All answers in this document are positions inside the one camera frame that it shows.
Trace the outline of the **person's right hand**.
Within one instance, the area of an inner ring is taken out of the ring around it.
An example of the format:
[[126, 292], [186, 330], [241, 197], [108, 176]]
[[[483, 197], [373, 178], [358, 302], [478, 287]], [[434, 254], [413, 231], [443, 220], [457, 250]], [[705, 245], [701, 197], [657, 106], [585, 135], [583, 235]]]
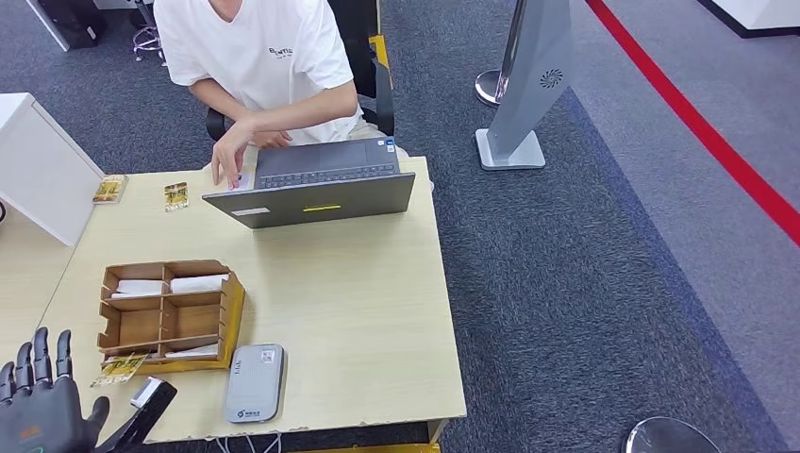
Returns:
[[249, 143], [258, 148], [287, 147], [292, 144], [292, 137], [286, 131], [258, 131]]

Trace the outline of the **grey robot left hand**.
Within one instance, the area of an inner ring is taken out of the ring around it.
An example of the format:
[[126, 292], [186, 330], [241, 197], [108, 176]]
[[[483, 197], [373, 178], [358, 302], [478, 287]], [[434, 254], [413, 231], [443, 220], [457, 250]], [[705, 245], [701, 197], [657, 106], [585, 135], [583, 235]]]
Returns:
[[37, 329], [21, 344], [16, 359], [1, 368], [1, 450], [3, 452], [93, 452], [108, 420], [110, 402], [94, 400], [84, 417], [71, 357], [69, 329], [57, 341], [51, 362], [48, 329]]

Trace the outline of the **person's left hand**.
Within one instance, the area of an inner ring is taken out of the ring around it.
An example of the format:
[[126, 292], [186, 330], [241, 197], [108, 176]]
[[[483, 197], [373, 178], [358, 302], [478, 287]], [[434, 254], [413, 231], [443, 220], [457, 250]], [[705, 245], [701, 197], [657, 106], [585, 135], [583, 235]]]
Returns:
[[239, 187], [243, 153], [255, 132], [253, 120], [244, 118], [234, 123], [213, 145], [210, 168], [215, 185], [225, 182], [229, 189]]

